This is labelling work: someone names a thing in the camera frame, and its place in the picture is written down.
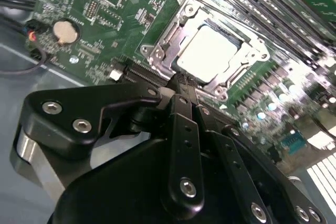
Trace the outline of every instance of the capacitor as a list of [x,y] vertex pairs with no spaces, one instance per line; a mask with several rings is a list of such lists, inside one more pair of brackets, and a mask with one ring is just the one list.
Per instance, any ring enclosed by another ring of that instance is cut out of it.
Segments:
[[258,119],[263,120],[266,118],[266,114],[264,113],[264,111],[261,108],[256,108],[255,109],[255,113]]
[[335,103],[336,102],[335,96],[333,96],[331,94],[327,96],[327,99],[330,103]]
[[291,94],[296,94],[298,92],[298,86],[296,86],[292,81],[287,81],[285,86]]
[[248,122],[247,122],[246,118],[242,119],[241,124],[242,124],[241,126],[244,130],[248,129],[249,125],[248,125]]
[[278,89],[274,91],[277,98],[280,100],[280,102],[287,102],[288,101],[288,95],[286,95],[281,89]]
[[267,98],[265,104],[270,111],[274,111],[277,109],[276,103],[271,98]]
[[299,113],[298,113],[298,112],[296,111],[296,109],[294,109],[293,107],[290,107],[290,108],[288,109],[288,114],[289,114],[292,118],[294,118],[295,120],[300,118]]

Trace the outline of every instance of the bolt hole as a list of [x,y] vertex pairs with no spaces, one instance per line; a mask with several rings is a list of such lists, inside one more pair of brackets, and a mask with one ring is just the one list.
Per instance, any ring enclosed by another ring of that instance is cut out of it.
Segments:
[[225,147],[226,147],[230,152],[233,151],[233,149],[232,149],[232,147],[231,147],[230,145],[226,144]]
[[156,95],[156,91],[155,90],[152,90],[152,89],[147,89],[147,90],[148,90],[149,94]]
[[183,97],[180,97],[180,101],[181,101],[182,103],[184,103],[184,104],[187,104],[187,103],[188,103],[188,101],[187,101],[186,99],[184,99]]
[[185,144],[188,148],[191,148],[191,147],[192,147],[192,144],[191,144],[188,140],[185,140],[185,141],[184,141],[184,144]]
[[88,125],[87,125],[85,122],[80,122],[80,123],[78,123],[78,127],[79,127],[79,128],[86,129],[87,126],[88,126]]
[[242,166],[240,164],[238,164],[236,161],[233,161],[233,164],[238,168],[238,169],[241,169]]
[[54,104],[48,104],[49,110],[57,110],[57,107]]
[[256,209],[257,216],[262,217],[263,213],[260,211],[259,208]]

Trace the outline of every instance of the metal screw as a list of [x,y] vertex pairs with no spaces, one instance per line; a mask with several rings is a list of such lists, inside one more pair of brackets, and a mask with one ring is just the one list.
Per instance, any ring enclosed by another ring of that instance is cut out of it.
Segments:
[[187,17],[193,16],[194,15],[193,5],[186,5],[184,8],[184,12]]
[[42,109],[47,114],[56,115],[62,111],[62,106],[57,102],[45,102],[42,104]]
[[304,220],[305,222],[308,222],[309,221],[309,216],[308,214],[299,206],[296,206],[296,214],[302,219]]
[[80,133],[88,133],[92,129],[91,123],[85,119],[74,120],[72,127]]
[[231,131],[234,135],[239,136],[239,132],[235,128],[232,128]]
[[180,189],[183,194],[189,198],[194,198],[196,196],[196,188],[194,184],[188,179],[181,180]]
[[147,89],[148,93],[151,95],[156,95],[156,91],[152,90],[152,89]]
[[259,207],[258,204],[252,202],[251,211],[252,214],[257,218],[257,220],[259,220],[261,223],[266,223],[267,221],[266,214],[264,210],[261,207]]
[[76,63],[79,62],[79,59],[78,59],[77,56],[72,55],[72,56],[70,57],[70,59],[69,59],[69,62],[70,62],[71,64],[76,64]]
[[210,111],[207,108],[202,108],[202,111],[206,115],[210,115]]
[[184,104],[187,104],[187,103],[188,103],[188,101],[185,100],[183,97],[180,97],[180,101],[181,101],[182,103],[184,103]]
[[321,222],[320,216],[313,209],[309,208],[309,212],[316,221]]

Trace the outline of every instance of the robotic arm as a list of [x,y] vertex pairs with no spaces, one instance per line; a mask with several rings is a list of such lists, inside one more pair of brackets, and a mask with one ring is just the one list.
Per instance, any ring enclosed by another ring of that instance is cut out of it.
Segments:
[[[91,169],[99,138],[141,131],[150,139]],[[182,74],[159,89],[34,92],[10,156],[57,201],[50,224],[326,223],[235,122],[198,103]]]

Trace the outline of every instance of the motherboard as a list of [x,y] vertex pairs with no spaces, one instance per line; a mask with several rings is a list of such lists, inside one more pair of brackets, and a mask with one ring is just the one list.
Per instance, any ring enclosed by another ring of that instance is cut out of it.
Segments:
[[[334,117],[335,7],[335,0],[38,0],[29,27],[40,28],[50,62],[87,85],[160,87],[177,72],[193,77],[199,102],[235,121],[289,173],[334,148],[333,138],[318,147],[309,139],[321,132],[316,120]],[[302,120],[317,132],[305,135]]]

